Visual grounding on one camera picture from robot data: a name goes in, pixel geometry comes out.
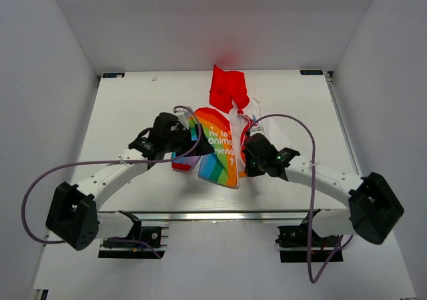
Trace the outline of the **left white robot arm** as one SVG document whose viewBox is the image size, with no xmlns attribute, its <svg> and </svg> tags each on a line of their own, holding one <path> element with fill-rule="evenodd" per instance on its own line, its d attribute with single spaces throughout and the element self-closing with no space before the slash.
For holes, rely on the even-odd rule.
<svg viewBox="0 0 427 300">
<path fill-rule="evenodd" d="M 190 108 L 178 106 L 173 113 L 160 113 L 153 126 L 141 131 L 116 160 L 106 161 L 103 169 L 76 184 L 64 182 L 56 188 L 47 228 L 77 251 L 95 239 L 140 244 L 141 220 L 125 211 L 101 213 L 102 205 L 132 179 L 167 162 L 167 154 L 174 161 L 213 151 Z"/>
</svg>

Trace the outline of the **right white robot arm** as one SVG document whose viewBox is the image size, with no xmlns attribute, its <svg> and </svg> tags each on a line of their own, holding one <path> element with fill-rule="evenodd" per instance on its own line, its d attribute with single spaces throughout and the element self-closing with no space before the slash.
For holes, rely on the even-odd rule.
<svg viewBox="0 0 427 300">
<path fill-rule="evenodd" d="M 249 177 L 267 174 L 305 185 L 343 205 L 342 209 L 314 211 L 301 229 L 302 240 L 311 246 L 325 237 L 357 235 L 381 245 L 404 214 L 404 208 L 383 176 L 342 173 L 324 165 L 312 165 L 298 151 L 277 150 L 261 133 L 244 143 L 245 172 Z"/>
</svg>

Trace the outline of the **red rainbow kids jacket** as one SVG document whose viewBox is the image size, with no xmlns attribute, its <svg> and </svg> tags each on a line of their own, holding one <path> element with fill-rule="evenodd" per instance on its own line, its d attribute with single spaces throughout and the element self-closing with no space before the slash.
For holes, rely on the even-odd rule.
<svg viewBox="0 0 427 300">
<path fill-rule="evenodd" d="M 246 131 L 262 116 L 260 101 L 250 97 L 241 71 L 213 67 L 209 104 L 195 110 L 214 152 L 203 157 L 183 157 L 171 163 L 174 171 L 186 173 L 198 166 L 204 181 L 237 189 L 246 176 L 244 141 Z"/>
</svg>

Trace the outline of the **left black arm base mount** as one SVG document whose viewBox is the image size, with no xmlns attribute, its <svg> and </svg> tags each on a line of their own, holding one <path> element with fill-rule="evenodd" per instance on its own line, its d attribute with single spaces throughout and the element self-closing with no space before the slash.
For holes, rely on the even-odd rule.
<svg viewBox="0 0 427 300">
<path fill-rule="evenodd" d="M 128 212 L 98 213 L 100 259 L 162 259 L 169 238 L 165 223 Z"/>
</svg>

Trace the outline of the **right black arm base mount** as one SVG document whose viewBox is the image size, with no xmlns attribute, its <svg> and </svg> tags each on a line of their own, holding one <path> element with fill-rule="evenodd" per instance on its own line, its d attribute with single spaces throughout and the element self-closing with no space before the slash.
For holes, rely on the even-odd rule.
<svg viewBox="0 0 427 300">
<path fill-rule="evenodd" d="M 299 225 L 282 225 L 278 227 L 278 238 L 275 240 L 279 247 L 281 263 L 307 263 L 306 249 L 308 240 L 308 216 Z M 336 243 L 338 236 L 320 237 L 312 232 L 312 263 L 324 262 Z"/>
</svg>

